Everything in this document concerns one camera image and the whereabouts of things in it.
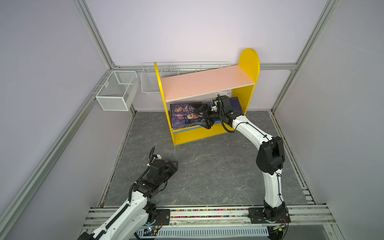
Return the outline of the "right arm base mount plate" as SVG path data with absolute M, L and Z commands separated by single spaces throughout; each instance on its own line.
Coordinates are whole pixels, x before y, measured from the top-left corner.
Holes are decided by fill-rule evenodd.
M 290 224 L 291 218 L 284 206 L 278 208 L 249 208 L 248 217 L 252 224 Z

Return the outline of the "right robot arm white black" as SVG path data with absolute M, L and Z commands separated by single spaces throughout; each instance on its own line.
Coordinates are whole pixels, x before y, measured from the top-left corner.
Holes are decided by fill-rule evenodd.
M 291 222 L 288 207 L 282 195 L 282 169 L 286 161 L 281 137 L 267 134 L 237 111 L 228 96 L 218 95 L 210 104 L 203 104 L 197 113 L 205 120 L 202 126 L 211 129 L 220 122 L 228 133 L 240 132 L 258 150 L 256 164 L 263 173 L 265 185 L 264 210 L 259 214 L 268 223 L 282 220 Z

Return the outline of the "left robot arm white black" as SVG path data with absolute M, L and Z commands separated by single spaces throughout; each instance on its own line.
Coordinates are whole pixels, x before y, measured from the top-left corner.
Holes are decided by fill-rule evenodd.
M 152 147 L 146 170 L 134 181 L 127 200 L 93 232 L 82 233 L 79 240 L 128 240 L 140 227 L 156 220 L 156 205 L 150 200 L 178 171 L 178 161 L 165 161 Z

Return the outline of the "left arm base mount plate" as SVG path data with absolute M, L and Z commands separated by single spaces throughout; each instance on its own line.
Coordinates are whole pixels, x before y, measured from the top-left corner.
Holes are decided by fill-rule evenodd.
M 170 209 L 156 209 L 149 213 L 146 225 L 151 226 L 168 226 L 171 220 Z

